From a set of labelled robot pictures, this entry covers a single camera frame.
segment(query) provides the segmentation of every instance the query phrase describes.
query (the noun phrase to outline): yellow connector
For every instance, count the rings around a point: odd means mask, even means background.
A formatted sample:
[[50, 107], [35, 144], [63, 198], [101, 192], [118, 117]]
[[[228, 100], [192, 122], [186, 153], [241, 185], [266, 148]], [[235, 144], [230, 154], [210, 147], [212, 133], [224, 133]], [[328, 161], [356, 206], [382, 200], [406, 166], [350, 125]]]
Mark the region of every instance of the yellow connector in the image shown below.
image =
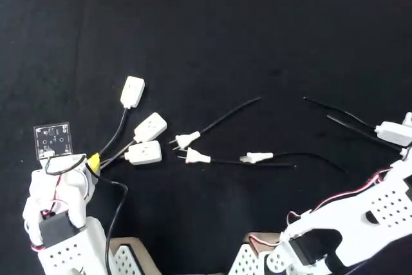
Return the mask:
[[88, 165], [95, 174], [100, 174], [100, 156], [98, 155], [98, 153], [95, 153], [90, 158], [88, 158]]

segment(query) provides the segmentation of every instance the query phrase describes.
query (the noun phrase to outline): white plug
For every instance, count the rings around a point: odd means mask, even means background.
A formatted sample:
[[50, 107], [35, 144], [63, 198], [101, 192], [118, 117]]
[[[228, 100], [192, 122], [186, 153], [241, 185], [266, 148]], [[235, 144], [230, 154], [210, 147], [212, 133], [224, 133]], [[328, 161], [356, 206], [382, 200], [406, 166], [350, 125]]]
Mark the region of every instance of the white plug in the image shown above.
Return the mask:
[[151, 164], [162, 161], [162, 150], [158, 141], [144, 142], [129, 146], [124, 158], [133, 165]]
[[166, 121], [159, 114], [153, 113], [136, 127], [134, 140], [136, 143], [153, 141], [166, 128]]
[[412, 143], [412, 128], [394, 122], [383, 122], [376, 126], [378, 138], [401, 146]]
[[273, 158], [273, 153], [247, 153], [246, 156], [239, 158], [242, 162], [255, 164], [256, 162]]
[[402, 125], [412, 127], [412, 112], [407, 112]]
[[144, 89], [144, 80], [138, 77], [127, 77], [122, 90], [120, 102], [125, 109], [135, 108], [139, 104]]
[[195, 162], [205, 162], [207, 164], [210, 164], [212, 158], [210, 156], [203, 155], [198, 151], [195, 151], [193, 148], [189, 147], [187, 149], [185, 161], [187, 164], [194, 164]]
[[178, 147], [175, 147], [175, 149], [185, 149], [187, 146], [189, 146], [194, 140], [200, 137], [200, 132], [195, 131], [191, 133], [190, 135], [176, 135], [176, 142], [178, 144]]

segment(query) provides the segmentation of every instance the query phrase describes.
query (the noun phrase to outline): black tablecloth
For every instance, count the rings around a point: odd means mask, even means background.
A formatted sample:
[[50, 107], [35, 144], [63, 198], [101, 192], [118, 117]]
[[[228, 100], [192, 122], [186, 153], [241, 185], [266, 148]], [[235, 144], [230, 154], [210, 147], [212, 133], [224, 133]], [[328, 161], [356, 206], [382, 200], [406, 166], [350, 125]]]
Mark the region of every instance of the black tablecloth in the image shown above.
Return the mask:
[[[91, 154], [120, 120], [127, 75], [147, 88], [119, 146], [154, 111], [169, 127], [160, 164], [119, 162], [107, 173], [130, 189], [115, 236], [139, 237], [165, 274], [228, 270], [245, 233], [282, 231], [289, 210], [358, 187], [398, 158], [302, 98], [372, 124], [401, 121], [411, 109], [411, 21], [412, 0], [0, 0], [2, 274], [42, 273], [21, 218], [39, 167], [33, 126], [70, 121], [75, 152]], [[297, 169], [190, 166], [167, 145], [256, 96], [193, 147], [224, 159], [313, 151], [348, 174], [310, 158], [284, 160]], [[105, 229], [119, 197], [99, 184], [88, 207]], [[409, 244], [379, 270], [406, 260]]]

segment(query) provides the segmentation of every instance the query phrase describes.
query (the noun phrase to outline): small transparent board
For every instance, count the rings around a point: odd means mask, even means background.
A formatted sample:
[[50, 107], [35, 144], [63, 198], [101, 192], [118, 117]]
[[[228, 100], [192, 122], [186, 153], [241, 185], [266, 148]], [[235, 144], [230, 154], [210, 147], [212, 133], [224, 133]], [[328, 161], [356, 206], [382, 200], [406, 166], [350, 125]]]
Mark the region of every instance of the small transparent board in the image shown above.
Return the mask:
[[35, 126], [34, 142], [38, 160], [49, 156], [73, 154], [71, 146], [70, 125], [68, 122], [61, 124]]

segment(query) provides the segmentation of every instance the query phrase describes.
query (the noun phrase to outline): electrical plug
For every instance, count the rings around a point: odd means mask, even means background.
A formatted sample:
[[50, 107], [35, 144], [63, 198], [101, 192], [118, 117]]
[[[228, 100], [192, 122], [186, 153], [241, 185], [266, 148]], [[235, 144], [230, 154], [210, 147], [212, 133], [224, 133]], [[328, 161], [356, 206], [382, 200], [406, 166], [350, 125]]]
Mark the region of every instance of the electrical plug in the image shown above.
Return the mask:
[[173, 141], [170, 141], [169, 144], [176, 142], [178, 145], [175, 148], [173, 148], [173, 150], [176, 150], [176, 149], [183, 150], [199, 137], [200, 137], [199, 131], [195, 131], [191, 133], [190, 135], [176, 135], [176, 139]]
[[144, 89], [144, 80], [138, 77], [127, 77], [120, 101], [125, 109], [135, 108], [139, 104]]
[[167, 128], [166, 121], [157, 113], [147, 117], [135, 128], [136, 143], [153, 141]]
[[190, 147], [187, 149], [186, 157], [178, 156], [178, 158], [185, 159], [185, 162], [187, 164], [194, 164], [196, 162], [205, 162], [207, 164], [210, 164], [210, 162], [212, 161], [212, 158], [210, 156], [203, 155]]
[[256, 162], [273, 158], [273, 153], [247, 153], [246, 156], [239, 158], [242, 162], [255, 164]]
[[158, 141], [150, 141], [129, 146], [124, 158], [133, 165], [151, 164], [162, 161], [162, 150]]

